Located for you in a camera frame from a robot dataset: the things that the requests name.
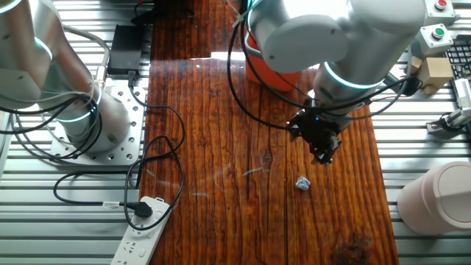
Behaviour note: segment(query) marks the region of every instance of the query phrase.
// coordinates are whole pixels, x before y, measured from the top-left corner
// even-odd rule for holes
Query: white power strip
[[[147,227],[155,223],[167,211],[169,205],[162,199],[151,197],[142,197],[141,202],[147,203],[152,209],[152,215],[149,218],[141,218],[134,215],[132,223],[137,227]],[[163,228],[169,219],[169,215],[156,227],[137,231],[128,227],[123,239],[116,251],[111,265],[147,265],[152,258]]]

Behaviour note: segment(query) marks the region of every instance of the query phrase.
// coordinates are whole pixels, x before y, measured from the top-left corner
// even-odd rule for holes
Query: wire connector
[[[98,66],[96,70],[96,81],[101,89],[105,87],[106,77],[108,69],[106,66]]]
[[[103,207],[106,209],[117,209],[119,208],[119,202],[103,202]]]
[[[148,218],[152,216],[152,208],[145,202],[128,203],[127,207],[134,210],[134,214],[141,218]]]
[[[136,77],[137,77],[136,71],[127,72],[127,87],[128,88],[134,89]]]

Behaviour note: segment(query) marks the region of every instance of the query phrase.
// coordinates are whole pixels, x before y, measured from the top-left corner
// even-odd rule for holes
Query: wood grain
[[[333,164],[312,166],[306,143],[251,120],[233,100],[224,59],[233,11],[221,0],[191,7],[195,19],[153,30],[148,102],[171,105],[184,118],[178,155],[188,182],[151,264],[398,264],[371,120],[341,134]],[[284,124],[298,111],[246,81],[243,60],[232,70],[252,113]],[[300,87],[307,91],[312,79],[303,73]],[[146,141],[162,134],[178,141],[177,117],[149,110]],[[166,150],[162,142],[150,155]],[[300,176],[311,181],[306,192],[295,186]],[[174,160],[148,163],[141,196],[171,201],[180,181]]]

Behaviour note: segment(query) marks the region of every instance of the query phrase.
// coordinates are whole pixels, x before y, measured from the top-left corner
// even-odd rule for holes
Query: plug
[[[134,210],[134,214],[141,218],[149,218],[152,214],[152,208],[145,202],[128,203],[127,207]]]

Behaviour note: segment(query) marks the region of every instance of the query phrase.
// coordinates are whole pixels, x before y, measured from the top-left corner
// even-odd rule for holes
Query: white cup
[[[471,163],[437,166],[397,197],[404,223],[422,235],[471,230]]]

